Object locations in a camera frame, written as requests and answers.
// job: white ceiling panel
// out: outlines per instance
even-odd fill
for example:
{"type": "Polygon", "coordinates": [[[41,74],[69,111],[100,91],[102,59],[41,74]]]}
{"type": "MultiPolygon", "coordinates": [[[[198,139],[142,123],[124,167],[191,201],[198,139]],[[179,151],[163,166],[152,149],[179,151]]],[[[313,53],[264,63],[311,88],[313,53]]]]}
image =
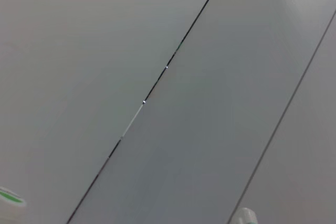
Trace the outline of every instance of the white ceiling panel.
{"type": "Polygon", "coordinates": [[[206,0],[0,0],[0,185],[65,223],[206,0]]]}
{"type": "Polygon", "coordinates": [[[226,223],[335,8],[210,0],[73,224],[226,223]]]}
{"type": "Polygon", "coordinates": [[[334,19],[240,204],[259,223],[336,222],[335,41],[334,19]]]}

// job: white object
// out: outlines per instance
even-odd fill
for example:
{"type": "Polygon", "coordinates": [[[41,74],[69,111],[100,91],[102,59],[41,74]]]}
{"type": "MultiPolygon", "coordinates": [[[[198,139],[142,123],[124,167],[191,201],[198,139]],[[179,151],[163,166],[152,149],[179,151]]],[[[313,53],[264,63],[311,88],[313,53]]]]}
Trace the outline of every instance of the white object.
{"type": "Polygon", "coordinates": [[[19,224],[26,206],[20,196],[0,187],[0,224],[19,224]]]}
{"type": "Polygon", "coordinates": [[[258,224],[256,214],[248,208],[240,208],[232,217],[231,224],[258,224]]]}

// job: dark line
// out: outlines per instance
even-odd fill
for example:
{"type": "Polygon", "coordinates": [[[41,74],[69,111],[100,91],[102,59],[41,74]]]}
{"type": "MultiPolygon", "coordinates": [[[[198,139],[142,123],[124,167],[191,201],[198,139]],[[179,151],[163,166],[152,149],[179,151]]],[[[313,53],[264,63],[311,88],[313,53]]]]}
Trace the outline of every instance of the dark line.
{"type": "Polygon", "coordinates": [[[303,72],[303,74],[302,74],[302,76],[301,76],[301,78],[300,78],[298,84],[296,85],[296,87],[295,87],[295,89],[294,89],[294,92],[293,92],[292,96],[290,97],[290,99],[289,99],[289,101],[288,101],[288,103],[287,103],[287,105],[286,105],[286,107],[285,107],[285,110],[283,111],[283,113],[282,113],[282,115],[281,115],[281,117],[280,117],[280,119],[279,119],[279,121],[278,121],[276,127],[274,128],[274,130],[273,130],[273,132],[272,132],[272,135],[271,135],[271,137],[270,137],[268,143],[266,144],[266,146],[265,146],[263,152],[261,153],[261,156],[260,156],[260,158],[259,158],[259,160],[258,160],[258,162],[257,162],[257,165],[256,165],[256,167],[254,168],[254,170],[253,170],[253,172],[252,172],[250,178],[248,179],[247,184],[246,184],[246,186],[245,186],[245,188],[244,188],[244,190],[243,190],[243,192],[242,192],[240,198],[238,199],[238,202],[237,202],[237,204],[236,204],[234,210],[232,211],[232,213],[231,213],[231,215],[230,215],[230,218],[229,218],[227,224],[229,224],[229,223],[231,222],[231,219],[232,219],[233,215],[234,215],[235,212],[237,211],[237,209],[238,209],[240,203],[242,202],[243,197],[244,197],[244,195],[245,195],[245,193],[246,193],[246,191],[247,191],[249,185],[251,184],[252,179],[253,179],[254,175],[256,174],[256,172],[257,172],[257,170],[258,170],[258,168],[259,168],[259,166],[260,166],[260,163],[261,163],[261,161],[263,160],[264,155],[266,154],[267,149],[268,149],[268,147],[270,146],[270,144],[271,144],[271,142],[272,142],[272,140],[273,140],[273,138],[274,138],[274,136],[275,136],[275,133],[276,133],[277,130],[278,130],[278,128],[279,128],[279,126],[280,126],[280,124],[281,124],[282,119],[285,117],[285,114],[286,114],[286,112],[287,112],[287,110],[288,110],[288,108],[289,108],[289,106],[290,106],[290,104],[291,104],[291,102],[292,102],[292,100],[293,100],[293,98],[294,98],[296,92],[298,91],[298,89],[299,89],[299,87],[300,87],[300,85],[301,85],[301,82],[302,82],[302,80],[304,79],[304,76],[306,75],[306,73],[307,73],[307,71],[308,71],[308,69],[309,69],[309,67],[310,67],[310,65],[311,65],[311,63],[312,63],[312,61],[313,61],[313,59],[314,59],[314,57],[315,57],[315,55],[316,55],[316,53],[317,53],[317,51],[318,51],[318,49],[319,49],[319,47],[320,47],[320,45],[321,45],[321,43],[322,43],[324,37],[325,37],[325,35],[326,35],[326,33],[327,33],[327,31],[328,31],[330,25],[331,25],[331,22],[332,22],[332,20],[333,20],[334,17],[335,17],[335,15],[336,15],[336,10],[334,11],[334,13],[333,13],[333,15],[332,15],[332,17],[331,17],[331,19],[330,19],[328,25],[327,25],[327,28],[325,29],[325,31],[324,31],[324,33],[323,33],[323,35],[322,35],[322,37],[321,37],[319,43],[317,44],[316,49],[315,49],[315,51],[314,51],[312,57],[310,58],[310,60],[309,60],[309,62],[308,62],[308,65],[306,66],[306,68],[305,68],[305,70],[304,70],[304,72],[303,72]]]}
{"type": "MultiPolygon", "coordinates": [[[[185,38],[188,36],[189,32],[191,31],[191,29],[193,28],[193,26],[195,25],[196,21],[198,20],[199,16],[201,15],[202,11],[204,10],[205,6],[207,5],[207,3],[209,2],[209,0],[206,0],[205,4],[203,5],[201,11],[197,14],[195,20],[193,21],[193,23],[191,24],[191,27],[189,28],[189,30],[187,31],[187,33],[184,35],[181,43],[179,44],[179,46],[177,47],[177,49],[175,50],[173,56],[170,58],[170,60],[168,61],[166,67],[170,64],[170,62],[172,61],[172,59],[174,58],[174,56],[176,55],[177,51],[179,50],[181,44],[184,42],[185,38]]],[[[164,68],[163,71],[161,72],[159,78],[157,79],[157,81],[155,82],[155,84],[153,85],[152,89],[150,90],[150,92],[148,93],[146,99],[143,101],[142,104],[145,104],[146,100],[148,99],[148,97],[150,96],[150,94],[152,93],[152,91],[154,90],[155,86],[157,85],[157,83],[159,82],[159,80],[161,79],[161,77],[163,76],[165,70],[167,68],[164,68]]],[[[80,205],[82,204],[82,202],[84,201],[84,199],[86,198],[87,194],[89,193],[90,189],[92,188],[92,186],[94,185],[94,183],[96,182],[98,176],[100,175],[100,173],[102,172],[102,170],[105,168],[108,160],[110,159],[110,157],[112,156],[112,154],[114,153],[114,151],[116,150],[116,148],[118,147],[119,143],[120,143],[121,139],[118,141],[118,143],[116,144],[116,146],[114,147],[113,151],[111,152],[111,154],[109,155],[109,158],[105,161],[105,163],[103,164],[102,168],[99,170],[99,173],[96,175],[96,177],[94,178],[94,180],[92,181],[91,185],[89,186],[89,188],[87,189],[87,191],[85,192],[85,194],[83,195],[82,199],[80,200],[79,204],[77,205],[77,207],[75,208],[75,210],[73,211],[72,215],[70,216],[70,218],[67,221],[67,224],[69,224],[72,220],[72,218],[74,217],[75,213],[77,212],[78,208],[80,207],[80,205]]]]}
{"type": "Polygon", "coordinates": [[[99,177],[100,173],[103,171],[103,169],[105,168],[108,160],[110,159],[110,157],[112,156],[112,154],[114,153],[114,151],[117,149],[118,145],[120,144],[121,139],[117,142],[117,144],[115,145],[115,147],[113,148],[111,154],[109,155],[108,159],[105,161],[105,163],[103,164],[103,166],[100,168],[99,173],[96,175],[96,177],[94,178],[94,180],[92,181],[92,183],[90,184],[89,188],[86,190],[85,194],[83,195],[83,197],[81,198],[80,202],[78,203],[77,207],[75,208],[75,210],[73,211],[72,215],[70,216],[70,218],[67,221],[67,224],[69,224],[72,220],[72,218],[74,217],[75,213],[77,212],[78,208],[80,207],[80,205],[83,203],[84,199],[86,198],[87,194],[89,193],[90,189],[92,188],[92,186],[94,185],[94,183],[96,182],[97,178],[99,177]]]}
{"type": "MultiPolygon", "coordinates": [[[[181,40],[181,43],[179,44],[179,46],[177,47],[177,49],[175,50],[173,56],[170,58],[170,60],[168,61],[166,66],[169,66],[170,62],[172,61],[172,59],[174,58],[174,56],[176,55],[177,51],[179,50],[180,46],[182,45],[182,43],[184,42],[185,38],[188,36],[188,34],[190,33],[191,29],[193,28],[193,26],[195,25],[196,21],[198,20],[199,16],[201,15],[201,13],[203,12],[205,6],[208,4],[209,0],[206,0],[205,4],[203,5],[202,9],[200,10],[200,12],[197,14],[196,18],[194,19],[193,23],[191,24],[190,28],[188,29],[187,33],[184,35],[183,39],[181,40]]],[[[166,68],[162,71],[162,73],[160,74],[158,80],[155,82],[155,84],[153,85],[153,87],[151,88],[151,90],[149,91],[148,95],[146,96],[144,101],[147,101],[148,97],[151,95],[151,93],[153,92],[155,86],[157,85],[157,83],[159,82],[159,80],[162,77],[163,72],[166,70],[166,68]]]]}

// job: ceiling panel seam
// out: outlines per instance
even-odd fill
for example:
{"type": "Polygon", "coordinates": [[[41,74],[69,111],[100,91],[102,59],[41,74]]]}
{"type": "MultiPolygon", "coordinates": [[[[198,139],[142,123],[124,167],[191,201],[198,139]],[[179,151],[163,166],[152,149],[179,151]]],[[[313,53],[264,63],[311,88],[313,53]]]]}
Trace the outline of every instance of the ceiling panel seam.
{"type": "Polygon", "coordinates": [[[184,40],[186,39],[186,37],[188,36],[188,34],[190,33],[191,29],[193,28],[193,26],[195,25],[195,23],[197,22],[198,18],[200,17],[201,13],[203,12],[204,8],[206,7],[206,5],[208,4],[209,0],[206,0],[206,2],[204,3],[203,7],[201,8],[200,12],[197,14],[196,18],[194,19],[194,21],[192,22],[190,28],[188,29],[188,31],[186,32],[186,34],[184,35],[183,39],[181,40],[179,46],[177,47],[177,49],[174,51],[173,55],[171,56],[171,58],[169,59],[168,63],[165,65],[164,69],[162,70],[161,74],[159,75],[158,79],[156,80],[156,82],[154,83],[154,85],[152,86],[151,90],[149,91],[148,95],[146,96],[146,98],[142,101],[141,106],[139,107],[138,111],[136,112],[136,114],[134,115],[134,117],[132,118],[131,122],[129,123],[129,125],[127,126],[127,128],[125,129],[124,133],[122,134],[122,136],[119,138],[117,144],[115,145],[115,147],[113,148],[112,152],[110,153],[110,155],[107,157],[107,159],[105,160],[103,166],[100,168],[98,174],[95,176],[95,178],[93,179],[93,181],[91,182],[90,186],[88,187],[88,189],[86,190],[86,192],[84,193],[83,197],[81,198],[81,200],[79,201],[78,205],[76,206],[76,208],[74,209],[73,213],[71,214],[71,216],[69,217],[67,224],[69,224],[72,220],[72,218],[74,217],[74,215],[76,214],[77,210],[79,209],[80,205],[82,204],[82,202],[85,200],[87,194],[89,193],[90,189],[92,188],[92,186],[94,185],[94,183],[96,182],[97,178],[99,177],[99,175],[101,174],[101,172],[103,171],[103,169],[105,168],[107,162],[109,161],[109,159],[111,158],[112,154],[115,152],[115,150],[117,149],[117,147],[119,146],[120,142],[122,141],[123,137],[125,136],[125,134],[127,133],[128,129],[130,128],[130,126],[132,125],[132,123],[134,122],[136,116],[139,114],[139,112],[141,111],[141,109],[143,108],[143,106],[146,104],[146,101],[148,100],[149,96],[151,95],[151,93],[153,92],[154,88],[156,87],[156,85],[158,84],[159,80],[161,79],[161,77],[163,76],[164,72],[166,71],[166,69],[168,68],[169,64],[171,63],[171,61],[173,60],[173,58],[175,57],[176,53],[178,52],[178,50],[180,49],[182,43],[184,42],[184,40]]]}
{"type": "Polygon", "coordinates": [[[229,219],[227,220],[226,224],[230,224],[233,215],[235,214],[235,212],[236,212],[237,209],[239,208],[240,203],[241,203],[241,201],[243,200],[243,197],[244,197],[246,191],[248,190],[248,187],[249,187],[249,185],[251,184],[251,181],[253,180],[253,177],[254,177],[255,173],[257,172],[257,170],[258,170],[258,168],[259,168],[261,162],[263,161],[263,158],[264,158],[264,156],[265,156],[265,153],[267,152],[269,146],[271,145],[271,143],[272,143],[272,141],[273,141],[273,139],[274,139],[274,136],[275,136],[275,134],[276,134],[276,132],[277,132],[277,130],[278,130],[278,128],[279,128],[279,126],[280,126],[282,120],[284,119],[285,114],[286,114],[286,112],[287,112],[287,110],[288,110],[290,104],[292,103],[292,100],[293,100],[293,98],[295,97],[295,94],[297,93],[297,91],[298,91],[298,89],[299,89],[299,87],[300,87],[300,85],[301,85],[301,83],[302,83],[302,81],[303,81],[303,79],[304,79],[304,77],[305,77],[305,75],[306,75],[306,73],[307,73],[307,71],[308,71],[308,69],[309,69],[309,67],[310,67],[310,65],[311,65],[311,63],[312,63],[312,61],[313,61],[313,59],[314,59],[314,57],[315,57],[315,55],[316,55],[316,53],[317,53],[317,51],[318,51],[320,45],[321,45],[321,43],[322,43],[322,41],[323,41],[323,39],[324,39],[324,37],[325,37],[327,31],[328,31],[328,29],[329,29],[329,27],[330,27],[330,25],[331,25],[333,19],[334,19],[334,17],[335,17],[335,15],[336,15],[336,10],[334,11],[333,15],[331,16],[331,19],[330,19],[330,21],[329,21],[329,23],[328,23],[328,25],[327,25],[327,27],[326,27],[326,29],[325,29],[323,35],[322,35],[320,41],[318,42],[318,44],[317,44],[317,46],[316,46],[316,48],[315,48],[315,50],[314,50],[313,55],[311,56],[311,58],[310,58],[310,60],[309,60],[309,62],[308,62],[308,64],[307,64],[305,70],[303,71],[303,73],[302,73],[302,75],[301,75],[301,77],[300,77],[300,79],[299,79],[299,82],[297,83],[297,85],[296,85],[296,87],[295,87],[295,89],[294,89],[293,94],[291,95],[290,99],[288,100],[288,103],[287,103],[287,105],[286,105],[286,107],[285,107],[283,113],[281,114],[281,117],[280,117],[280,119],[279,119],[277,125],[275,126],[275,128],[274,128],[274,130],[273,130],[273,132],[272,132],[272,134],[271,134],[271,136],[270,136],[270,138],[269,138],[269,140],[268,140],[268,142],[267,142],[267,144],[266,144],[264,150],[262,151],[261,156],[260,156],[260,158],[259,158],[259,160],[258,160],[258,162],[257,162],[257,164],[256,164],[256,166],[255,166],[255,168],[254,168],[254,170],[252,171],[252,174],[250,175],[250,177],[249,177],[249,179],[248,179],[248,181],[247,181],[247,183],[246,183],[246,186],[244,187],[244,190],[243,190],[243,192],[241,193],[241,196],[239,197],[238,202],[237,202],[235,208],[233,209],[233,211],[232,211],[232,213],[231,213],[229,219]]]}

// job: green object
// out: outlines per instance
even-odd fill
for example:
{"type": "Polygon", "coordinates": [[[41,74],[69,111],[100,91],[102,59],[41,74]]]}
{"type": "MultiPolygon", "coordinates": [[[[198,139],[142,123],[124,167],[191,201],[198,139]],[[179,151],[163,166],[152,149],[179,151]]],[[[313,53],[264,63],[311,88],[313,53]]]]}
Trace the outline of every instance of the green object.
{"type": "Polygon", "coordinates": [[[11,200],[11,201],[14,201],[14,202],[17,202],[17,203],[22,203],[22,200],[19,200],[18,198],[15,198],[10,194],[4,193],[3,191],[0,191],[0,195],[5,197],[6,199],[11,200]]]}

